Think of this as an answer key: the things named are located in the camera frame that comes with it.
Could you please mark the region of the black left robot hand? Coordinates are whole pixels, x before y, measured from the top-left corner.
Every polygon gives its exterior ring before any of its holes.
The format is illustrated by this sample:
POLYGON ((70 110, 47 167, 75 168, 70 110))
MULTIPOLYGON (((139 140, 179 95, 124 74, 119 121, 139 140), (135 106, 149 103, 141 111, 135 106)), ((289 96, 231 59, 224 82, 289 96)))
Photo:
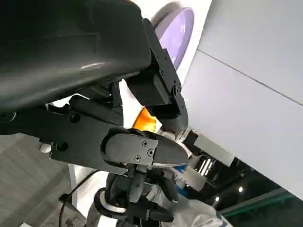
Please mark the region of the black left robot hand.
POLYGON ((129 0, 0 3, 0 132, 52 146, 51 159, 122 175, 181 166, 186 151, 126 129, 118 83, 165 129, 188 126, 181 83, 151 22, 129 0))

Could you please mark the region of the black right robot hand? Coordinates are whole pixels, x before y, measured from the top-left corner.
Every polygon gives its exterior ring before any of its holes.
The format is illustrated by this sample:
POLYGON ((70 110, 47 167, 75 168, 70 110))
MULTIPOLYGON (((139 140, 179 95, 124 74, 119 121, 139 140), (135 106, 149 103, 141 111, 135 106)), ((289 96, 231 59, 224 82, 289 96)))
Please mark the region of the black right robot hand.
POLYGON ((127 208, 129 202, 137 203, 152 189, 145 180, 146 174, 139 171, 130 173, 130 176, 109 173, 105 192, 107 203, 123 208, 127 208))

